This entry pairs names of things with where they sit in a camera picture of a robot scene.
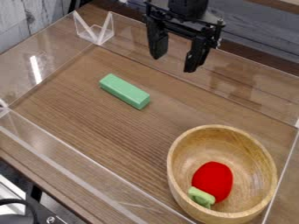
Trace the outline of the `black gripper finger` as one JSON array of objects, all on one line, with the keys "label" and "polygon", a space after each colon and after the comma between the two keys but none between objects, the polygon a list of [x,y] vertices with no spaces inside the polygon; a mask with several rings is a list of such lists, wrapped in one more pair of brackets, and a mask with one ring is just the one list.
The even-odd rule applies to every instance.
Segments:
[{"label": "black gripper finger", "polygon": [[147,39],[149,53],[155,60],[159,60],[168,51],[168,33],[164,23],[151,17],[145,18]]},{"label": "black gripper finger", "polygon": [[211,43],[203,36],[196,36],[191,41],[191,50],[187,52],[184,69],[186,73],[194,73],[204,64],[208,53],[211,50]]}]

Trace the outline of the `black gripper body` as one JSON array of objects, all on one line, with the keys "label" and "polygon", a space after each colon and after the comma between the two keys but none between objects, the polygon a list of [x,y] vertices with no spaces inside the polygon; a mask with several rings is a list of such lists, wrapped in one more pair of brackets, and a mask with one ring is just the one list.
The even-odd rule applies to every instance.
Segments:
[{"label": "black gripper body", "polygon": [[226,22],[208,12],[210,0],[144,0],[145,18],[163,22],[167,32],[192,39],[203,36],[210,47],[220,46],[220,33]]}]

